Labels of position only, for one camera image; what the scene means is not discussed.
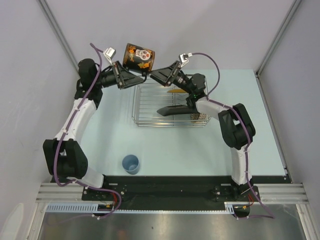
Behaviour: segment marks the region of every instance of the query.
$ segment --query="light blue table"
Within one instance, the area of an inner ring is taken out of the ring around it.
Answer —
[[[215,70],[188,70],[206,75],[208,88]],[[106,175],[128,175],[122,159],[136,155],[144,176],[219,176],[232,172],[231,153],[219,122],[205,127],[137,127],[132,120],[134,89],[105,88],[95,115],[82,137],[89,165]],[[228,105],[245,105],[256,129],[249,155],[253,175],[283,176],[285,171],[252,70],[222,70],[218,88],[210,95]]]

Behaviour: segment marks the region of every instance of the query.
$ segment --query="metal wire rack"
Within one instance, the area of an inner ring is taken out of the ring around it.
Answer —
[[[210,120],[203,114],[162,116],[157,110],[166,106],[187,105],[188,93],[171,93],[175,85],[164,87],[148,78],[136,85],[133,95],[132,119],[139,127],[204,127]]]

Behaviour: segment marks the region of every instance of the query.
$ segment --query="gray wall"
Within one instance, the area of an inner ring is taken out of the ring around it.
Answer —
[[[155,51],[154,68],[182,53],[204,52],[221,69],[256,69],[294,0],[48,0],[78,61],[97,59],[87,47],[126,44]],[[193,57],[187,69],[212,69]]]
[[[261,75],[289,171],[320,223],[320,1],[305,0]]]
[[[71,110],[77,73],[35,0],[1,1],[0,32],[0,231],[24,203],[23,239],[49,177],[42,144]]]

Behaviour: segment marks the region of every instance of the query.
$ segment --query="plastic cup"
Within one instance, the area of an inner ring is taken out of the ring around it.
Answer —
[[[135,155],[125,156],[122,160],[122,167],[128,174],[135,175],[140,169],[139,159]]]

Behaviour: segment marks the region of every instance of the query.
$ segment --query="purple cable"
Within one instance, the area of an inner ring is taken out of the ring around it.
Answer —
[[[230,109],[234,114],[235,116],[238,118],[243,130],[244,130],[244,133],[246,135],[246,138],[247,138],[247,141],[248,141],[248,144],[246,145],[246,147],[244,148],[244,154],[245,154],[245,179],[246,179],[246,182],[248,183],[248,186],[252,192],[252,194],[254,195],[255,199],[260,203],[260,205],[263,207],[263,209],[269,214],[269,215],[252,215],[252,216],[249,216],[249,217],[237,217],[237,219],[247,219],[247,218],[270,218],[270,219],[275,219],[275,215],[272,213],[272,211],[269,209],[269,207],[267,207],[266,205],[264,205],[261,200],[258,198],[258,196],[256,195],[251,183],[250,183],[250,180],[249,180],[249,174],[248,174],[248,171],[249,171],[249,156],[248,156],[248,147],[250,146],[251,144],[251,139],[250,139],[250,136],[249,136],[249,133],[248,133],[248,130],[244,124],[244,122],[242,121],[241,117],[239,116],[239,114],[237,113],[236,110],[234,110],[231,106],[228,106],[228,105],[224,105],[222,104],[221,102],[218,102],[218,101],[215,101],[215,100],[211,100],[209,99],[209,102],[212,102],[214,104],[217,104],[219,106],[222,106],[222,107],[225,107],[227,109]]]
[[[84,101],[86,100],[87,96],[89,95],[89,93],[91,92],[91,90],[93,89],[94,85],[96,84],[97,80],[98,80],[98,77],[99,77],[99,74],[101,72],[101,68],[102,68],[102,58],[101,58],[101,55],[100,53],[103,53],[102,50],[96,48],[95,45],[93,45],[92,43],[90,43],[90,46],[96,51],[96,53],[98,54],[98,57],[99,57],[99,67],[98,67],[98,70],[97,70],[97,74],[95,75],[93,81],[92,81],[92,84],[91,86],[89,87],[89,89],[87,90],[87,92],[85,93],[85,95],[83,96],[81,102],[79,103],[79,105],[77,106],[77,109],[74,110],[73,114],[71,115],[70,117],[70,120],[69,122],[67,123],[66,127],[65,127],[65,132],[62,134],[59,142],[58,142],[58,145],[56,147],[56,151],[55,151],[55,155],[54,155],[54,162],[53,162],[53,176],[54,176],[54,180],[56,182],[56,184],[58,184],[58,186],[60,187],[65,187],[67,186],[68,184],[72,183],[74,180],[70,180],[68,181],[67,183],[64,183],[62,184],[60,181],[59,181],[59,178],[58,178],[58,173],[57,173],[57,165],[58,165],[58,157],[59,157],[59,152],[60,152],[60,149],[61,149],[61,145],[62,145],[62,142],[77,114],[77,112],[79,111],[80,107],[83,105]],[[88,187],[89,189],[92,189],[92,190],[96,190],[96,191],[104,191],[104,192],[109,192],[109,193],[114,193],[116,194],[118,197],[119,197],[119,203],[117,205],[117,207],[115,207],[112,211],[110,211],[107,215],[104,215],[104,216],[101,216],[100,219],[104,219],[106,218],[107,216],[109,216],[110,214],[112,214],[114,211],[116,211],[120,205],[121,205],[121,202],[122,202],[122,199],[121,199],[121,195],[117,192],[117,191],[114,191],[114,190],[111,190],[111,189],[104,189],[104,188],[97,188],[97,187],[93,187],[93,186],[87,186],[85,184],[83,184],[81,181],[77,180],[76,181],[77,184],[83,186],[83,187]],[[64,222],[67,222],[69,220],[72,220],[72,219],[76,219],[76,218],[80,218],[80,217],[84,217],[84,216],[87,216],[87,214],[85,215],[80,215],[80,216],[76,216],[76,217],[72,217],[72,218],[69,218],[67,220],[64,220],[60,223],[64,223]]]
[[[213,62],[213,64],[215,65],[216,70],[218,71],[218,80],[216,81],[215,86],[207,94],[207,98],[209,99],[209,95],[218,87],[218,84],[220,83],[220,70],[219,70],[218,64],[208,54],[205,54],[205,53],[202,53],[202,52],[195,52],[195,53],[192,53],[192,55],[202,55],[202,56],[205,56],[205,57],[209,58]]]

